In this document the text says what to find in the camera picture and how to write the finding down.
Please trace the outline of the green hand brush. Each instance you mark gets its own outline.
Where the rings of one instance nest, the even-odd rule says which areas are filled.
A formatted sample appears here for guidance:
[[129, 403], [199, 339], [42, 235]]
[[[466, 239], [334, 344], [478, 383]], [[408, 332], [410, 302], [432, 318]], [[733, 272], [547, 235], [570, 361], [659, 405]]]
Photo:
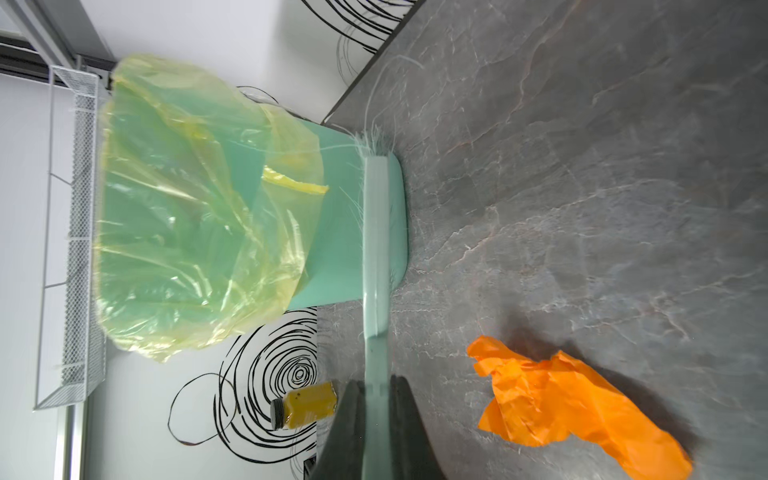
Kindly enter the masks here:
[[376, 130], [354, 136], [363, 167], [362, 289], [365, 341], [363, 479], [392, 479], [390, 436], [390, 201], [391, 149]]

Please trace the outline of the clear acrylic wall shelf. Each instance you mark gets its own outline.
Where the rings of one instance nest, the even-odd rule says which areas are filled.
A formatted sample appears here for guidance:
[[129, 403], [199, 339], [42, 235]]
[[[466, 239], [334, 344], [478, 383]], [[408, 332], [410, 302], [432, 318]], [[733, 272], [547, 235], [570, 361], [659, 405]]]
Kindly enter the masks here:
[[34, 408], [81, 403], [105, 377], [97, 320], [95, 251], [99, 111], [108, 95], [94, 73], [49, 70], [46, 210]]

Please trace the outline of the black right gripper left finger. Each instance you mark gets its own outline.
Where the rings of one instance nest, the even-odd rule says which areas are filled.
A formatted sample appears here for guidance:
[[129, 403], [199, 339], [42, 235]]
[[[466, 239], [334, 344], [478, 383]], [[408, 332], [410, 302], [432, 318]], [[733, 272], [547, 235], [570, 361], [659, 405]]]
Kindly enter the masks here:
[[323, 450], [309, 479], [359, 480], [365, 446], [365, 385], [349, 381], [338, 403]]

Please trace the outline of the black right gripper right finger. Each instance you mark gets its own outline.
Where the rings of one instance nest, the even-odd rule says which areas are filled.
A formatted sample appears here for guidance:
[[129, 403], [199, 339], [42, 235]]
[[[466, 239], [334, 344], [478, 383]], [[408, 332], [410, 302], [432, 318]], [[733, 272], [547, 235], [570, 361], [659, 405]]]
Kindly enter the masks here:
[[412, 389], [403, 376], [391, 377], [389, 417], [393, 478], [446, 480], [429, 441]]

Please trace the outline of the orange scrap front centre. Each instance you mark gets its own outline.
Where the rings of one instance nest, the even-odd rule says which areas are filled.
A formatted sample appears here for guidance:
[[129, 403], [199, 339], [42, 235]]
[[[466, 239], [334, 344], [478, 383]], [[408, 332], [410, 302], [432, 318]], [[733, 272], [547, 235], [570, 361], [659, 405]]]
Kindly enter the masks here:
[[480, 336], [467, 348], [493, 399], [479, 429], [542, 447], [571, 436], [600, 446], [632, 479], [686, 479], [693, 463], [679, 442], [586, 363], [559, 351], [534, 361]]

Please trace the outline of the green bin with bag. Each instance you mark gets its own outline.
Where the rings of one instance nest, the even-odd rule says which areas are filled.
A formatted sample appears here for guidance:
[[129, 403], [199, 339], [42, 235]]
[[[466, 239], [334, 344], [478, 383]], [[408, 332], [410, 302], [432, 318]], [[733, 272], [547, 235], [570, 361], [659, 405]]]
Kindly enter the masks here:
[[402, 281], [403, 174], [376, 126], [323, 126], [145, 54], [113, 70], [102, 122], [95, 303], [118, 348], [163, 362], [361, 299], [367, 185], [389, 189], [387, 280]]

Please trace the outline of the yellow bottle black cap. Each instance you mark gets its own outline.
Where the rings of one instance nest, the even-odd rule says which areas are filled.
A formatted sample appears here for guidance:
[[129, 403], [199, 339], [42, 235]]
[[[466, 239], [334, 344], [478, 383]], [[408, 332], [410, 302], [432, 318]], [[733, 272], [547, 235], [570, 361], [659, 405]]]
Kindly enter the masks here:
[[333, 415], [338, 395], [332, 382], [307, 386], [271, 402], [273, 430], [298, 429]]

